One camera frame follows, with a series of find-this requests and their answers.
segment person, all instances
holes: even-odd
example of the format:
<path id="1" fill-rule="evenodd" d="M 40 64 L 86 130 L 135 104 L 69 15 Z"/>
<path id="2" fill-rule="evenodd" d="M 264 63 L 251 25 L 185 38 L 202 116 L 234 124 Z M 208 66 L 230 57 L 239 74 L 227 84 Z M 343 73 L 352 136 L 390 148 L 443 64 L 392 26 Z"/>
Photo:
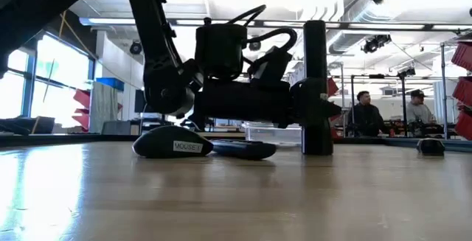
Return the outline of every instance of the person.
<path id="1" fill-rule="evenodd" d="M 433 113 L 424 104 L 425 94 L 421 90 L 414 90 L 410 93 L 412 101 L 406 105 L 406 120 L 408 123 L 420 120 L 424 124 L 434 123 Z"/>
<path id="2" fill-rule="evenodd" d="M 348 125 L 357 127 L 357 131 L 362 136 L 378 136 L 378 131 L 388 133 L 384 124 L 384 119 L 378 108 L 370 104 L 370 93 L 368 91 L 361 91 L 357 95 L 359 103 L 349 112 Z"/>

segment clear plastic container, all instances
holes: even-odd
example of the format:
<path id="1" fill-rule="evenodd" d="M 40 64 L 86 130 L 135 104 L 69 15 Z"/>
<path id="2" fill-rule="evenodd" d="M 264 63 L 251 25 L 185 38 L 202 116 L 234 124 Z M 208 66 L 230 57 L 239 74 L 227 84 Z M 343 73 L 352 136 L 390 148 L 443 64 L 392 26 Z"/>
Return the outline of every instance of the clear plastic container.
<path id="1" fill-rule="evenodd" d="M 244 122 L 242 126 L 248 141 L 278 145 L 300 145 L 302 143 L 302 128 L 298 125 L 289 125 L 286 129 L 279 129 L 274 128 L 270 123 Z"/>

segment black remote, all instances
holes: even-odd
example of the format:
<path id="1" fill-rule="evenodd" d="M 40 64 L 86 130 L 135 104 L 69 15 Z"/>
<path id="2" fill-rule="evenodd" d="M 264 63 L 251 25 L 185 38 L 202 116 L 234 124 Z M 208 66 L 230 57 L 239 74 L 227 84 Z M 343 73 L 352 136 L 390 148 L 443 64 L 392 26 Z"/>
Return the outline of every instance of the black remote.
<path id="1" fill-rule="evenodd" d="M 264 142 L 219 139 L 212 140 L 213 151 L 222 156 L 246 160 L 262 160 L 273 156 L 277 150 L 274 144 Z"/>

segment wooden table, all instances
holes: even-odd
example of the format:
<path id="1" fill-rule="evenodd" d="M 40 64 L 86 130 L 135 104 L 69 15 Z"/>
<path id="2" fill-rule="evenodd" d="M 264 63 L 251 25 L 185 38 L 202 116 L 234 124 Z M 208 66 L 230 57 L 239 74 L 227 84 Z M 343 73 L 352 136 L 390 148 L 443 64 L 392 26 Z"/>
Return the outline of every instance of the wooden table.
<path id="1" fill-rule="evenodd" d="M 0 151 L 0 240 L 472 239 L 472 155 L 336 145 L 147 160 L 129 142 Z"/>

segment dark jacket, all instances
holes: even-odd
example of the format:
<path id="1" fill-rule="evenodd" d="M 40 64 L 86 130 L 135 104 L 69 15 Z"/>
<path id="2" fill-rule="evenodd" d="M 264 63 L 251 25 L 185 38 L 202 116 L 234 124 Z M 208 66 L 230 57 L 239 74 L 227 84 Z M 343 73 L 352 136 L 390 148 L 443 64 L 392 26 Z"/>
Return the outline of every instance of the dark jacket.
<path id="1" fill-rule="evenodd" d="M 348 116 L 348 126 L 355 127 L 362 136 L 377 136 L 379 130 L 388 133 L 388 130 L 383 124 L 384 119 L 382 119 L 378 108 L 374 105 L 361 105 L 360 103 L 355 105 L 354 124 L 352 109 Z"/>

